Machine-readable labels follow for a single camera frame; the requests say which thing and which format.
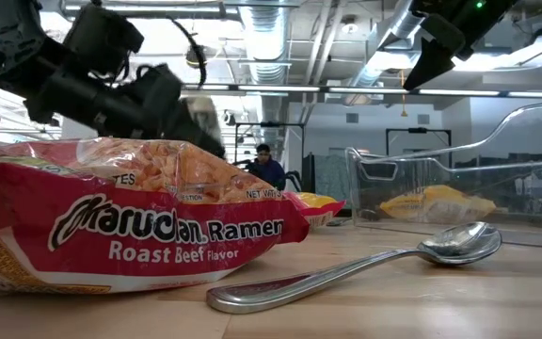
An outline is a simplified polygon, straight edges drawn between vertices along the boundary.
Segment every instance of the transparent container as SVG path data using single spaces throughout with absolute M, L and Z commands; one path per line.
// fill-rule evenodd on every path
M 503 242 L 542 246 L 542 104 L 515 110 L 486 134 L 390 157 L 346 149 L 355 225 L 434 234 L 482 220 Z

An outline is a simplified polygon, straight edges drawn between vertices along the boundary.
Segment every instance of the spoon bowl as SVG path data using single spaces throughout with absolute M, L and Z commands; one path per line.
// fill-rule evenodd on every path
M 213 288 L 206 293 L 206 302 L 221 312 L 250 314 L 304 298 L 394 259 L 416 255 L 434 264 L 465 265 L 493 254 L 501 243 L 502 237 L 496 228 L 485 222 L 471 222 L 435 234 L 421 242 L 417 249 L 389 250 L 293 277 Z

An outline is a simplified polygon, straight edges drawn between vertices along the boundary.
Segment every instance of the ceiling duct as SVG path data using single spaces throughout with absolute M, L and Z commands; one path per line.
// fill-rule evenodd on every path
M 240 7 L 239 12 L 246 29 L 248 58 L 258 61 L 249 65 L 252 82 L 255 85 L 284 84 L 286 66 L 273 61 L 284 57 L 289 10 L 273 7 Z M 279 121 L 282 97 L 263 95 L 261 101 L 262 120 Z
M 369 59 L 357 76 L 353 78 L 349 84 L 350 87 L 369 88 L 375 84 L 383 72 L 381 65 L 370 63 L 378 48 L 386 47 L 399 40 L 412 39 L 412 36 L 417 32 L 423 21 L 423 17 L 415 16 L 409 11 L 412 3 L 413 0 L 399 0 L 394 8 L 394 14 L 389 19 L 379 24 L 374 24 L 367 41 L 367 48 L 370 53 L 368 55 Z M 362 101 L 360 96 L 361 94 L 344 95 L 343 105 L 355 105 L 356 103 L 367 102 L 365 100 Z

